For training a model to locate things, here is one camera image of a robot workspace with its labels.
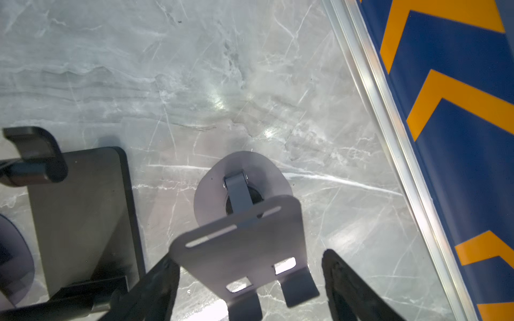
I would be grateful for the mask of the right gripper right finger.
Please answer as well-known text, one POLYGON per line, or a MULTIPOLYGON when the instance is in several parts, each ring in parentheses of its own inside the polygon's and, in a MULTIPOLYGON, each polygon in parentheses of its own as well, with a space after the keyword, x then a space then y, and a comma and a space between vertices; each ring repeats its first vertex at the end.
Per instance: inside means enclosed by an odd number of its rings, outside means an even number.
POLYGON ((333 320, 403 320, 332 249, 323 253, 323 275, 333 320))

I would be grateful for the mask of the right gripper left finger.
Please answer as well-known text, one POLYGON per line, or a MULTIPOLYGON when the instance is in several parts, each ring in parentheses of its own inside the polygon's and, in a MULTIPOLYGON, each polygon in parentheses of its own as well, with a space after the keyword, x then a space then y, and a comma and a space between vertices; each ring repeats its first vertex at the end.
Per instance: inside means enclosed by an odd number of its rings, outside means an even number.
POLYGON ((102 320, 170 320, 177 297, 180 266, 165 255, 115 304, 102 320))

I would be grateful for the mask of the black folding phone stand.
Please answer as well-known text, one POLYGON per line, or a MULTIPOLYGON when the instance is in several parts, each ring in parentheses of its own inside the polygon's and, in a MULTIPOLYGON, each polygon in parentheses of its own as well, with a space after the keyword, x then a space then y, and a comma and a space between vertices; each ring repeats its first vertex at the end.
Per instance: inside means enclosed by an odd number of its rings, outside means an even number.
POLYGON ((19 157, 1 162, 1 183, 26 187, 49 300, 1 313, 2 320, 74 320, 108 312, 144 276, 126 152, 62 152, 40 127, 3 136, 19 157))

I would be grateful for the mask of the grey round stand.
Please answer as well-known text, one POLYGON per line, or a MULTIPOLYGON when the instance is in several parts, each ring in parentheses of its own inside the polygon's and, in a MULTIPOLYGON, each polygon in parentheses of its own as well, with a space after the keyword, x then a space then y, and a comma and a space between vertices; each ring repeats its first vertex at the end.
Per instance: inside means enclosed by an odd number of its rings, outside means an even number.
POLYGON ((15 308, 32 287, 35 266, 29 247, 14 224, 1 215, 1 310, 15 308))
POLYGON ((318 297, 301 203, 271 160, 224 157, 199 182, 194 214, 198 227, 173 241, 171 258, 226 303, 230 320, 261 320, 257 291, 271 282, 289 308, 318 297))

